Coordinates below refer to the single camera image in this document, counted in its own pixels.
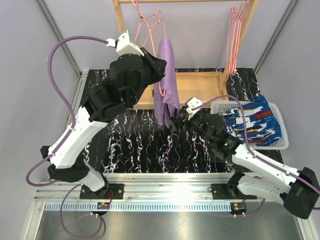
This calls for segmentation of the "blue patterned trousers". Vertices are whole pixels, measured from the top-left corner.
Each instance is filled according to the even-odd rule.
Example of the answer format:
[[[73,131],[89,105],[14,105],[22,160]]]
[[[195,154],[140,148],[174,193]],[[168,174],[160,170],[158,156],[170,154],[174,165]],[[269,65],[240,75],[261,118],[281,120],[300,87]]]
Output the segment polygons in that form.
[[[253,101],[242,106],[245,120],[239,107],[231,108],[222,114],[229,134],[247,140],[249,145],[269,147],[282,138],[281,126],[263,95],[256,95]]]

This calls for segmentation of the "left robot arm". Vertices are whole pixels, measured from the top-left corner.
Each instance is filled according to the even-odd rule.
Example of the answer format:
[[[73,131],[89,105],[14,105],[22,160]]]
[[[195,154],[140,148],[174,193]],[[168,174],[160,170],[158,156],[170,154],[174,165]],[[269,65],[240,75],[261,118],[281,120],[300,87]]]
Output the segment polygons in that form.
[[[165,76],[167,62],[145,48],[141,51],[141,55],[123,54],[109,65],[106,79],[87,92],[75,120],[60,137],[63,144],[56,142],[48,148],[47,170],[52,180],[79,182],[96,198],[107,196],[107,179],[81,157],[81,152],[108,123],[133,108],[149,85]]]

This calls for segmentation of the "pink hanger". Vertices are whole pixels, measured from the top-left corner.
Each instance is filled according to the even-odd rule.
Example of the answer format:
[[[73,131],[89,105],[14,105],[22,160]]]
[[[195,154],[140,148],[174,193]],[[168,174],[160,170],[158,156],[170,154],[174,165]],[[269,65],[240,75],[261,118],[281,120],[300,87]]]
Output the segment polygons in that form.
[[[166,35],[166,27],[165,27],[165,24],[164,24],[163,19],[162,19],[162,12],[161,12],[160,9],[158,9],[154,13],[152,13],[149,16],[145,17],[145,16],[143,16],[142,12],[140,11],[139,2],[140,2],[139,0],[132,0],[131,1],[134,9],[136,10],[136,12],[138,14],[138,18],[139,18],[139,25],[138,25],[138,28],[136,30],[136,34],[135,34],[134,40],[136,41],[138,39],[139,34],[141,32],[142,25],[146,26],[148,35],[147,35],[144,43],[142,44],[142,46],[144,47],[146,45],[147,41],[150,41],[150,44],[151,44],[151,47],[152,47],[152,51],[155,53],[155,42],[154,42],[154,37],[153,37],[153,30],[156,27],[156,25],[162,24],[164,34]],[[153,24],[150,24],[148,22],[148,20],[151,19],[151,18],[155,19],[155,22]]]
[[[154,18],[150,18],[148,20],[148,22],[150,24],[153,24],[155,22],[155,19]],[[155,26],[155,28],[153,29],[153,31],[157,28],[158,25],[162,25],[162,24],[157,24]],[[164,30],[163,30],[163,35],[162,37],[159,39],[159,43],[158,43],[158,48],[157,48],[157,53],[156,53],[156,49],[155,49],[155,52],[153,52],[153,49],[152,49],[152,52],[154,53],[155,56],[157,57],[164,57],[165,54],[164,54],[164,50],[165,50],[165,43],[166,43],[166,40],[167,40],[167,32],[166,34],[164,34]]]

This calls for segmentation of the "purple trousers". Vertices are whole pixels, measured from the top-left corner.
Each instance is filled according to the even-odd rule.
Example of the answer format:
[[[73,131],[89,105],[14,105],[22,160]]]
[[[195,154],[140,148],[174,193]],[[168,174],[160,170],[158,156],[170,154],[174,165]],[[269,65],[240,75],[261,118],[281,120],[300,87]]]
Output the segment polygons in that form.
[[[165,77],[153,85],[154,115],[161,126],[170,126],[172,119],[178,117],[180,111],[179,93],[175,69],[175,57],[172,43],[168,37],[165,41],[164,57],[166,60]]]

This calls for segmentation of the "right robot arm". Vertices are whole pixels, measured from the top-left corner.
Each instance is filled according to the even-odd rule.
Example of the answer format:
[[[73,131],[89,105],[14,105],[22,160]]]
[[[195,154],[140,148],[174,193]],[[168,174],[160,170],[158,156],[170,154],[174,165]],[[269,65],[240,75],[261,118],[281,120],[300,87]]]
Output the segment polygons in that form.
[[[297,169],[281,164],[246,146],[227,132],[226,123],[218,114],[201,111],[189,114],[182,109],[173,123],[179,132],[196,132],[219,159],[254,172],[254,176],[241,172],[233,174],[226,189],[230,197],[246,195],[271,200],[283,205],[292,215],[305,220],[316,209],[320,185],[312,169]]]

